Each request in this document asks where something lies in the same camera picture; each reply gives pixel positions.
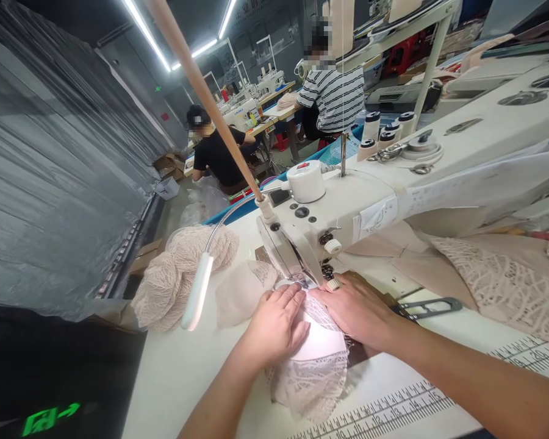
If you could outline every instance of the person's left hand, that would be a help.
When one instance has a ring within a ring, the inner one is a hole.
[[[257,372],[291,356],[305,339],[309,323],[293,327],[293,320],[305,299],[299,284],[283,285],[260,298],[248,329],[235,350],[240,361]]]

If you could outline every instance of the gray plastic sheet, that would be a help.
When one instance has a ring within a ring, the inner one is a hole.
[[[87,44],[0,2],[0,305],[78,320],[169,150]]]

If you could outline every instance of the wooden rod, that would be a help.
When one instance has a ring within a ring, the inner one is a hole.
[[[236,144],[228,124],[226,124],[224,117],[221,115],[220,109],[214,101],[214,97],[209,91],[206,82],[203,80],[199,67],[195,61],[193,61],[193,57],[189,51],[189,46],[187,46],[183,33],[181,33],[179,25],[173,16],[173,12],[171,12],[169,6],[167,5],[167,1],[148,0],[146,5],[148,10],[153,15],[161,33],[173,50],[173,53],[179,59],[181,68],[185,71],[185,75],[189,79],[195,93],[197,93],[201,103],[215,124],[218,133],[228,147],[230,154],[232,154],[232,157],[234,158],[236,165],[238,165],[244,179],[248,183],[248,186],[252,189],[252,192],[254,192],[256,199],[258,201],[263,201],[264,197],[260,193],[260,190],[254,181],[254,177],[250,172],[242,153],[240,152],[240,148]]]

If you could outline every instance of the worker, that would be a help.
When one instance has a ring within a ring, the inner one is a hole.
[[[329,61],[326,21],[312,27],[312,39],[305,56],[315,66],[307,73],[295,108],[303,109],[299,141],[336,137],[352,126],[364,108],[364,69],[358,66],[345,73]]]
[[[200,105],[191,105],[187,111],[189,129],[201,137],[195,146],[193,161],[193,181],[200,180],[210,170],[220,182],[220,189],[226,195],[234,195],[244,190],[248,184],[242,176],[226,143],[212,125],[207,112]],[[255,144],[256,139],[242,131],[230,127],[230,132],[240,148]]]
[[[367,286],[341,274],[343,287],[309,294],[340,329],[417,370],[498,439],[549,439],[549,378],[474,351],[393,313]],[[290,357],[309,323],[293,325],[306,293],[298,284],[265,293],[246,332],[201,398],[178,439],[233,439],[259,373]]]

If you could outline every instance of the green exit sign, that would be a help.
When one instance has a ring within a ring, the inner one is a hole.
[[[23,437],[52,429],[57,420],[73,416],[80,406],[78,402],[74,402],[61,412],[58,407],[55,407],[54,409],[42,410],[29,416],[26,418],[24,424]]]

